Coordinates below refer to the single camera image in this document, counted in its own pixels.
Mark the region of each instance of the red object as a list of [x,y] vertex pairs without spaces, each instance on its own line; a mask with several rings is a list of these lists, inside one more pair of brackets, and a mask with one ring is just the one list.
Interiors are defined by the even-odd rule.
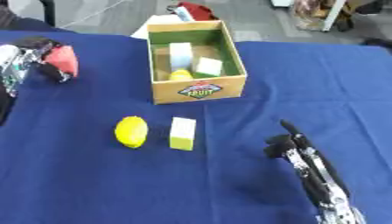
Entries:
[[74,49],[70,45],[53,48],[46,55],[45,62],[57,67],[61,72],[78,76],[79,63],[75,56]]
[[206,20],[218,19],[213,14],[213,11],[204,5],[196,4],[196,3],[181,2],[178,4],[177,7],[181,7],[181,6],[186,7],[186,9],[189,11],[189,13],[191,13],[192,17],[196,21],[206,21]]

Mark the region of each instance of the yellow ball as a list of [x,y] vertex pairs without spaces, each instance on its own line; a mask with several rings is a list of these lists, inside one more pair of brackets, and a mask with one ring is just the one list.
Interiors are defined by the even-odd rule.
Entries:
[[171,81],[191,81],[193,80],[192,75],[189,73],[188,70],[179,69],[170,74]]
[[143,145],[148,130],[147,123],[141,117],[127,116],[115,127],[115,137],[120,143],[135,149]]

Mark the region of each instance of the cardboard box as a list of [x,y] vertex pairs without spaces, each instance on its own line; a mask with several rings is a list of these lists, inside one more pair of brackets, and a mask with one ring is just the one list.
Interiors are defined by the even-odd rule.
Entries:
[[[155,104],[241,96],[247,73],[222,21],[149,24],[147,29]],[[192,44],[194,64],[200,57],[221,60],[220,77],[169,80],[172,72],[169,44],[185,42]]]

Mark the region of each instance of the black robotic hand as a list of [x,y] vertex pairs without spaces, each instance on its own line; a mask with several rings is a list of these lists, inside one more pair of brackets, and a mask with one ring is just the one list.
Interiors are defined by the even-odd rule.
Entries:
[[320,224],[363,224],[361,213],[349,205],[349,191],[331,163],[294,125],[281,121],[290,134],[266,140],[269,158],[284,158],[294,166]]

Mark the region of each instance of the foam cube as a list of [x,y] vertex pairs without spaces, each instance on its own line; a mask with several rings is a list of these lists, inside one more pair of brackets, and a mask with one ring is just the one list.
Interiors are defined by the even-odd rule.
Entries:
[[220,77],[222,64],[218,59],[200,58],[193,76],[199,79]]
[[176,150],[192,151],[196,120],[173,117],[170,131],[170,147]]
[[191,43],[170,43],[169,48],[172,72],[180,68],[185,70],[192,68],[193,52]]

